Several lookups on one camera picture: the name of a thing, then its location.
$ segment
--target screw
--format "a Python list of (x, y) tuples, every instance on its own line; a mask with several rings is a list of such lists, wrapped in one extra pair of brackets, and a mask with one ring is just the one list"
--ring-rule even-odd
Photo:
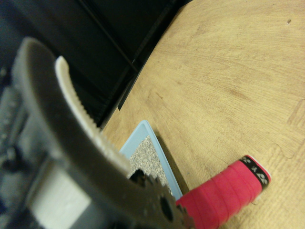
[(6, 153), (0, 157), (0, 166), (10, 172), (16, 172), (19, 168), (21, 158), (15, 147), (11, 146)]

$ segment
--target blue tray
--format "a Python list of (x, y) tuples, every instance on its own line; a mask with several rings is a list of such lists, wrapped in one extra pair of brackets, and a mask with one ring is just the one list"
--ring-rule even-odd
[(156, 149), (156, 152), (158, 154), (162, 168), (165, 172), (165, 176), (168, 180), (168, 184), (170, 185), (172, 194), (176, 198), (176, 200), (178, 200), (178, 199), (180, 199), (180, 197), (182, 197), (182, 192), (179, 188), (179, 185), (176, 181), (175, 176), (173, 175), (172, 169), (171, 169), (170, 165), (168, 164), (168, 161), (159, 144), (159, 141), (158, 141), (156, 135), (154, 134), (152, 127), (149, 125), (148, 121), (143, 120), (138, 124), (137, 128), (133, 131), (133, 133), (130, 135), (130, 137), (128, 138), (126, 143), (121, 148), (121, 152), (127, 158), (130, 158), (131, 155), (135, 152), (136, 148), (139, 146), (139, 144), (148, 135), (151, 137), (152, 144), (153, 144), (154, 148)]

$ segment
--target wooden surface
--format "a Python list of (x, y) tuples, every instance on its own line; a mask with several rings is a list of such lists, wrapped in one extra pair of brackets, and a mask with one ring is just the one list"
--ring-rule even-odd
[(104, 131), (121, 148), (143, 119), (189, 189), (245, 154), (270, 171), (222, 229), (305, 229), (305, 1), (187, 4)]

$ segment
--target dark wall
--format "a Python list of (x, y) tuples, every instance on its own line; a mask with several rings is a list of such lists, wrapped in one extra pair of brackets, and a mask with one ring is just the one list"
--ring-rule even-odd
[(179, 8), (178, 0), (6, 0), (0, 2), (0, 68), (8, 73), (23, 37), (62, 55), (96, 123), (135, 79)]

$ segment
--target wooden table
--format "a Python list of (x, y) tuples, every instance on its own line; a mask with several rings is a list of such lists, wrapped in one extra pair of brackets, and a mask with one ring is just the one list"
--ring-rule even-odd
[(305, 1), (187, 4), (104, 132), (121, 148), (144, 119), (183, 192), (245, 154), (272, 174), (222, 229), (305, 229)]

